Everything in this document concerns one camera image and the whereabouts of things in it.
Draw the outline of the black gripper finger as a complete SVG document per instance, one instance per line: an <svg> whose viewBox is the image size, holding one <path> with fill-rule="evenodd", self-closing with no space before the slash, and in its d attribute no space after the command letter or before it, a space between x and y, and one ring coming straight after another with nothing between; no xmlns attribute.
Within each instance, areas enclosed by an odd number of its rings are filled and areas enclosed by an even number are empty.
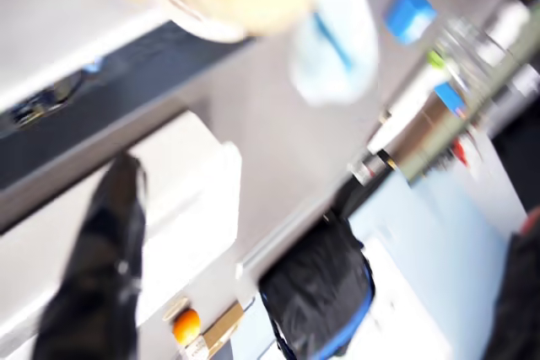
<svg viewBox="0 0 540 360"><path fill-rule="evenodd" d="M34 359L135 359L146 173L129 153L100 180L62 281L41 316Z"/></svg>

